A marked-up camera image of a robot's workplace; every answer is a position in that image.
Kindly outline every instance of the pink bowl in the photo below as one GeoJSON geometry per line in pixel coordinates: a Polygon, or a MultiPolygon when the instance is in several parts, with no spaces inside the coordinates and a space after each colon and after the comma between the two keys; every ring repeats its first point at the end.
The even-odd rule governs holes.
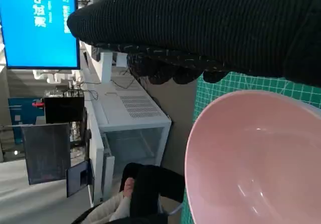
{"type": "Polygon", "coordinates": [[[196,224],[320,224],[319,109],[264,91],[213,101],[189,136],[185,178],[196,224]]]}

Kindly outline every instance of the gray wall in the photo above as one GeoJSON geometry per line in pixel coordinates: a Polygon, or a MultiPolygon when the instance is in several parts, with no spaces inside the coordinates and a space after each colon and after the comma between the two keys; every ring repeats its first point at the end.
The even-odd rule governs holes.
{"type": "Polygon", "coordinates": [[[7,70],[10,98],[43,97],[46,90],[66,84],[52,85],[46,80],[36,80],[32,70],[7,70]]]}
{"type": "MultiPolygon", "coordinates": [[[[0,66],[0,126],[12,124],[8,98],[9,98],[9,89],[8,89],[8,83],[7,83],[7,69],[4,66],[0,66]]],[[[12,130],[6,131],[6,132],[0,132],[0,147],[1,145],[8,145],[8,143],[13,144],[13,142],[14,142],[14,135],[12,130]]],[[[3,156],[2,156],[2,152],[0,151],[0,162],[2,161],[3,161],[3,156]]]]}

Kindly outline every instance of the gray floor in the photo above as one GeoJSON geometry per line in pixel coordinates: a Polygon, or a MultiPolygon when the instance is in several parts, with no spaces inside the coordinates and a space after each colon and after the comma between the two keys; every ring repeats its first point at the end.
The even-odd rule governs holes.
{"type": "MultiPolygon", "coordinates": [[[[147,91],[173,121],[162,166],[184,174],[186,144],[193,125],[196,81],[188,85],[177,85],[172,80],[163,85],[147,84],[147,91]]],[[[162,199],[162,203],[168,210],[177,206],[168,199],[162,199]]],[[[169,219],[169,224],[177,223],[180,223],[180,213],[169,219]]]]}

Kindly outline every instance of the black oven mitt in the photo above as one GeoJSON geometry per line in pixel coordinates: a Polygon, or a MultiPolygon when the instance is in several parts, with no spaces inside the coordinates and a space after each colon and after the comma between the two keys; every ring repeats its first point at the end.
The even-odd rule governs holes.
{"type": "Polygon", "coordinates": [[[155,84],[202,73],[215,83],[234,71],[321,87],[321,0],[100,0],[68,27],[128,53],[130,68],[155,84]]]}

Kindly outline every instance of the hand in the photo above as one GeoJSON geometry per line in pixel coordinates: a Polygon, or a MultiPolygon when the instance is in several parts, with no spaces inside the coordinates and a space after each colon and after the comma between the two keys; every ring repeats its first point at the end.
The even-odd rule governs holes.
{"type": "Polygon", "coordinates": [[[126,182],[125,182],[125,187],[124,187],[124,191],[123,191],[123,195],[130,198],[132,191],[134,189],[134,184],[135,184],[135,180],[131,177],[127,178],[126,182]]]}

